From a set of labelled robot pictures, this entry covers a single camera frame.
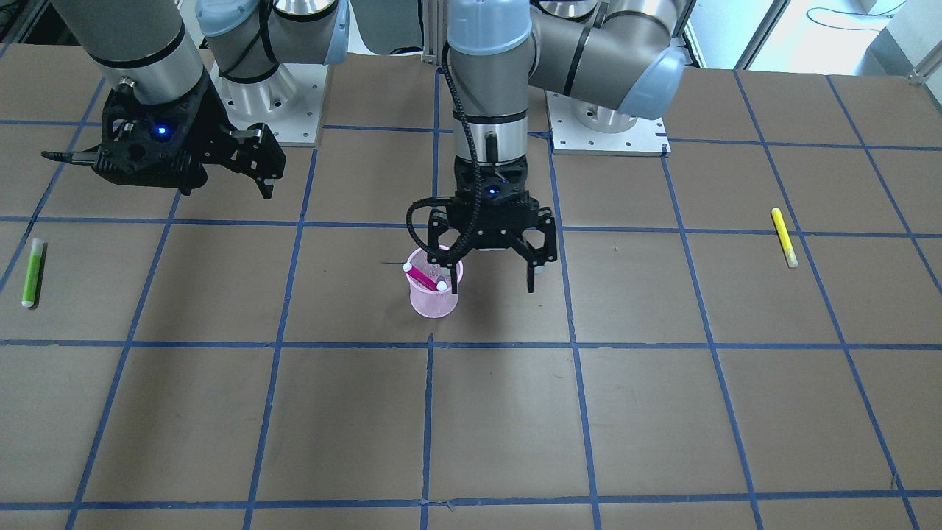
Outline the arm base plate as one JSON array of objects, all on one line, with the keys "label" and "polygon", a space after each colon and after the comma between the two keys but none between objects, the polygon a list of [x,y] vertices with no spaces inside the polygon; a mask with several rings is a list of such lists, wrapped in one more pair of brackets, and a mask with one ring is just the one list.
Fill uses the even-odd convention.
[{"label": "arm base plate", "polygon": [[662,119],[644,119],[546,91],[553,150],[563,155],[662,157],[672,152]]},{"label": "arm base plate", "polygon": [[216,63],[210,71],[228,118],[239,130],[268,124],[280,145],[310,148],[319,142],[329,74],[327,65],[282,64],[268,79],[241,84],[220,77]]}]

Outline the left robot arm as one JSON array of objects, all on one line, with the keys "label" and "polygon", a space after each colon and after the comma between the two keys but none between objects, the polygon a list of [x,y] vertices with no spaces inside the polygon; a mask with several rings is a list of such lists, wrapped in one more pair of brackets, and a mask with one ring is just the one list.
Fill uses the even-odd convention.
[{"label": "left robot arm", "polygon": [[637,119],[666,114],[685,56],[673,46],[687,1],[595,1],[565,18],[538,1],[450,1],[439,64],[454,120],[451,196],[417,200],[405,225],[450,276],[472,250],[512,250],[535,274],[559,257],[556,221],[527,189],[528,90]]}]

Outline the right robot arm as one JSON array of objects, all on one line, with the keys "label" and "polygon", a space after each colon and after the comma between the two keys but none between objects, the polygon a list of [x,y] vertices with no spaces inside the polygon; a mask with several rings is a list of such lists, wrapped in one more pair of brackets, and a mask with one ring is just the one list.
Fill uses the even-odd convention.
[{"label": "right robot arm", "polygon": [[290,64],[343,63],[347,1],[199,1],[199,30],[216,58],[203,64],[171,1],[54,1],[110,91],[98,145],[43,157],[92,168],[120,186],[189,195],[206,166],[245,174],[272,198],[286,155],[272,122],[302,100]]}]

